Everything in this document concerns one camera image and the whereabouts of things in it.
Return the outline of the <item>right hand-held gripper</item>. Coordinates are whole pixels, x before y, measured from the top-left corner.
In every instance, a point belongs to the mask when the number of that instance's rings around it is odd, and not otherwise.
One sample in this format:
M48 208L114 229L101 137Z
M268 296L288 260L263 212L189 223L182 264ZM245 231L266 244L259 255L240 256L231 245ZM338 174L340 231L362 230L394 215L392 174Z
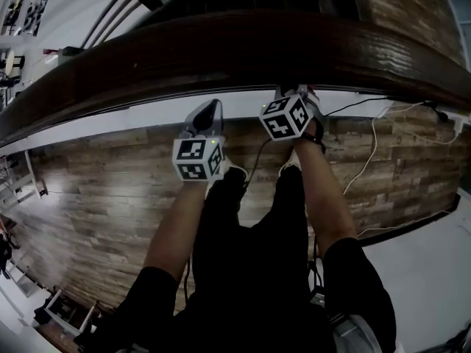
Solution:
M303 132L322 140L324 116L318 103L310 85L278 85L275 99L262 106L259 119L273 141L301 138Z

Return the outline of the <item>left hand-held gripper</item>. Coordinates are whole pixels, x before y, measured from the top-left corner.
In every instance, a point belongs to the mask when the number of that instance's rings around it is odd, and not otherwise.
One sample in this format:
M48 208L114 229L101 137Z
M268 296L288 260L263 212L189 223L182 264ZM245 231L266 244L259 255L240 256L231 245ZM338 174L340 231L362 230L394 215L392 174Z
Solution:
M223 160L223 104L212 99L199 105L174 140L172 163L184 182L213 182L221 178Z

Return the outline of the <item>dark wooden handrail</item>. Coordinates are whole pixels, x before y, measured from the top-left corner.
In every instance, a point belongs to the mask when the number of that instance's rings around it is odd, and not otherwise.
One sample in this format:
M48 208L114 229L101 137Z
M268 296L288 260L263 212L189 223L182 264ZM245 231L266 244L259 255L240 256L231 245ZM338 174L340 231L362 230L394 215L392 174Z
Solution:
M471 110L471 73L405 35L315 13L239 10L135 29L57 66L0 111L0 148L151 97L294 83Z

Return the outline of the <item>person's left forearm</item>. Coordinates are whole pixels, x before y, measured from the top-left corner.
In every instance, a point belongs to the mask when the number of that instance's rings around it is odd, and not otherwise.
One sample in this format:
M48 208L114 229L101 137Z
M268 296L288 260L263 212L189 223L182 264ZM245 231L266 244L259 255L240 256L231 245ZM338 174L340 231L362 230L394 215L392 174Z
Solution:
M191 256L205 203L206 182L185 182L164 215L144 260L144 267L159 268L179 283Z

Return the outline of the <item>person's right forearm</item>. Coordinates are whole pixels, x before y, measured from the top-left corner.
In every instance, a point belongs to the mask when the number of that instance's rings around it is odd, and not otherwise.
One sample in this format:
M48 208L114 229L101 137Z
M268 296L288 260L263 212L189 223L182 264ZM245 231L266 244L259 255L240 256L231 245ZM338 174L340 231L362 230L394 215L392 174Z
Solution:
M354 220L320 146L296 139L294 150L302 169L308 219L314 228L319 253L325 255L337 241L357 238Z

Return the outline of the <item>black wristband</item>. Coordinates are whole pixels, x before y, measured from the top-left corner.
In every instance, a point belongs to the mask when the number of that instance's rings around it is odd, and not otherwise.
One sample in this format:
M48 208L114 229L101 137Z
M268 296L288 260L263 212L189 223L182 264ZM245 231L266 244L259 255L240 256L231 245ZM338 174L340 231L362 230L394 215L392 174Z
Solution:
M303 132L301 135L301 138L309 140L310 142L318 145L321 148L323 154L326 152L326 147L324 143L320 139L318 139L315 135L311 135L307 132Z

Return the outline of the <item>dark wooden stair rails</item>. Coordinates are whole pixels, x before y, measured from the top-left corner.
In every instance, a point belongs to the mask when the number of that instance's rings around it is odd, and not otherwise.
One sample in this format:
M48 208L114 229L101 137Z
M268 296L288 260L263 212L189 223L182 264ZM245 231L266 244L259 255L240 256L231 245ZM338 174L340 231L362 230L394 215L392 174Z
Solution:
M80 49L85 50L87 43L90 43L89 48L94 47L96 44L104 43L124 20L140 6L144 5L137 0L111 0L85 36Z

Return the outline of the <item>person's black clothing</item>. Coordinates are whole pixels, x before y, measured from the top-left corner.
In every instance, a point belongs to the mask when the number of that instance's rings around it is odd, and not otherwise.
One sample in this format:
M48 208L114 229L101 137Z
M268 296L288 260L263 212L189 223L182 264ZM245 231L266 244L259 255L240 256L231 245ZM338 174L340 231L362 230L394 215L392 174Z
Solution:
M362 317L382 353L394 353L392 301L358 239L319 253L302 170L282 172L271 210L249 228L238 222L243 194L235 169L207 188L181 281L143 267L84 353L336 353L333 323L342 315ZM325 308L310 303L316 288Z

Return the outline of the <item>red top table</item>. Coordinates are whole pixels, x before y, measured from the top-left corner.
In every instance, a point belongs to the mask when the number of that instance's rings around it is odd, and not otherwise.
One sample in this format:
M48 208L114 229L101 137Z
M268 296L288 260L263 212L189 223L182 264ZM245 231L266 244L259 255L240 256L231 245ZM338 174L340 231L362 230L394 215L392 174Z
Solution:
M0 155L0 213L6 213L35 193L41 199L49 194L45 182L34 170L30 150Z

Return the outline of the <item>frosted glass partition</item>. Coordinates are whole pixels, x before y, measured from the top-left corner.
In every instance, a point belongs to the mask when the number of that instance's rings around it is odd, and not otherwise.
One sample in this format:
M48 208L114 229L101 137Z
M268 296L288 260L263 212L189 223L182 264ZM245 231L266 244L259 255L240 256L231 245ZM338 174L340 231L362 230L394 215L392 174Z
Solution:
M471 0L448 0L457 23L466 68L471 71Z

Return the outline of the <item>round white table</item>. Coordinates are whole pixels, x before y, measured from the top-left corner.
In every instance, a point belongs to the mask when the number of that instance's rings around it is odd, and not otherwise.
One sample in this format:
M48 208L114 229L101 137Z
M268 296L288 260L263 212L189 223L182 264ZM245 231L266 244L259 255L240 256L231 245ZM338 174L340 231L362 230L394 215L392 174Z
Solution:
M12 49L4 51L0 55L0 74L8 78L19 76L24 63L24 55L16 55Z

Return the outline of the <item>row of white round machines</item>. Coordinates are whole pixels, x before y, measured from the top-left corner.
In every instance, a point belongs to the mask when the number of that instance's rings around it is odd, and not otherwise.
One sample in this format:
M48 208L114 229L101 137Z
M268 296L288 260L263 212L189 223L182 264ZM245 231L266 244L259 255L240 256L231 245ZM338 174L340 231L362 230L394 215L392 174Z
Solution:
M0 35L38 34L49 0L0 0Z

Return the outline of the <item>white metal rack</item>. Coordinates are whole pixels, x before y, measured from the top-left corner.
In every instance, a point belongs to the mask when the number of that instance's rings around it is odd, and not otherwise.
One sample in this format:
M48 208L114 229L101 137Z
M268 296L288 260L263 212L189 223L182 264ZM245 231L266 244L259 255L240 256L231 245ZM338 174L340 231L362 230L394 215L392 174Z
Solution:
M97 303L84 307L61 289L48 290L10 260L0 273L0 311L26 327L38 323L35 316L46 315L74 338L87 328L95 330L92 318L101 315Z

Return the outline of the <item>grey waist bag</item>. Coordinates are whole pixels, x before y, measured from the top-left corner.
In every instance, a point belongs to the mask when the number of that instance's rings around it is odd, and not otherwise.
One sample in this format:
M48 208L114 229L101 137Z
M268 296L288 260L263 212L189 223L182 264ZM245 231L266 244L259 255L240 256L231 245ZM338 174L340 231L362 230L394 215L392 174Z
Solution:
M341 316L333 323L336 353L382 353L378 339L359 315Z

